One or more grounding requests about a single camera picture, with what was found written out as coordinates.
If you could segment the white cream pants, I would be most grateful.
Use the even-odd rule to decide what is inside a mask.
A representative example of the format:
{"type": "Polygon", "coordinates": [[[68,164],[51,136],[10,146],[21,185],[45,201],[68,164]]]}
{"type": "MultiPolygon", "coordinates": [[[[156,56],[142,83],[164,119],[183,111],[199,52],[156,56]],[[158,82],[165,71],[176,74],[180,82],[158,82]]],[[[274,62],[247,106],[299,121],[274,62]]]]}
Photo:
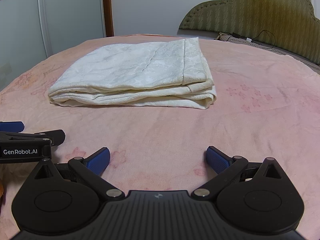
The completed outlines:
{"type": "Polygon", "coordinates": [[[207,109],[217,98],[199,39],[111,44],[75,61],[48,91],[60,106],[207,109]]]}

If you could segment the pink bed blanket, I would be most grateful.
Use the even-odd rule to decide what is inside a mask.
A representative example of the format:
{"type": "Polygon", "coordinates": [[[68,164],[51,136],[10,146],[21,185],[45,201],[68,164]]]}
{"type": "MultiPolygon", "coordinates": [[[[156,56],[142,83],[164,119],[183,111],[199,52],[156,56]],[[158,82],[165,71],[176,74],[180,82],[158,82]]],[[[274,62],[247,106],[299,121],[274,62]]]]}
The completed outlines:
{"type": "Polygon", "coordinates": [[[201,40],[217,100],[208,109],[60,107],[48,89],[76,60],[113,43],[171,40],[130,35],[86,41],[55,54],[1,91],[1,120],[25,132],[62,129],[55,162],[111,151],[103,177],[122,191],[189,190],[214,176],[204,163],[213,145],[227,155],[261,162],[274,157],[303,198],[298,230],[319,239],[319,75],[287,55],[244,44],[201,40]]]}

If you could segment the olive green upholstered headboard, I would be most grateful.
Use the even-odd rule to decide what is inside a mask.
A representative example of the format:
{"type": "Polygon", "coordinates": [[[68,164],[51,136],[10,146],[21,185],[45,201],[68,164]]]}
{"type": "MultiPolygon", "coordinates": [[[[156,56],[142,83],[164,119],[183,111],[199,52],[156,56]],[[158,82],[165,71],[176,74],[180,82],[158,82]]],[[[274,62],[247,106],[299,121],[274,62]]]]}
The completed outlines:
{"type": "Polygon", "coordinates": [[[236,33],[319,63],[319,19],[310,0],[211,0],[193,7],[181,30],[236,33]]]}

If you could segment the sliding wardrobe with flower decals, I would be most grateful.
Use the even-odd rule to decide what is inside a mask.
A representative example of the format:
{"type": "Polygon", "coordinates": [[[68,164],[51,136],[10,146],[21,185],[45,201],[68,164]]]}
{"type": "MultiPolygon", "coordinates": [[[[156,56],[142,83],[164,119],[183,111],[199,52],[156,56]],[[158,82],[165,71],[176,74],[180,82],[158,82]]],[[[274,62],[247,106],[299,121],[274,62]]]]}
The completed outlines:
{"type": "Polygon", "coordinates": [[[48,57],[105,35],[103,0],[1,0],[1,88],[48,57]]]}

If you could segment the brown wooden door frame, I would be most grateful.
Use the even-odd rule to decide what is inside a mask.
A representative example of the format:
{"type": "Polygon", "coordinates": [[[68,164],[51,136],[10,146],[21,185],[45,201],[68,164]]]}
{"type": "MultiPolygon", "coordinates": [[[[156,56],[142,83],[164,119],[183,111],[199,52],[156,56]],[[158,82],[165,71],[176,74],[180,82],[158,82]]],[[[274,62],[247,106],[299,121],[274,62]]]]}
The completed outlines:
{"type": "Polygon", "coordinates": [[[114,36],[113,17],[112,17],[112,0],[103,0],[103,12],[104,12],[106,36],[112,37],[114,36]]]}

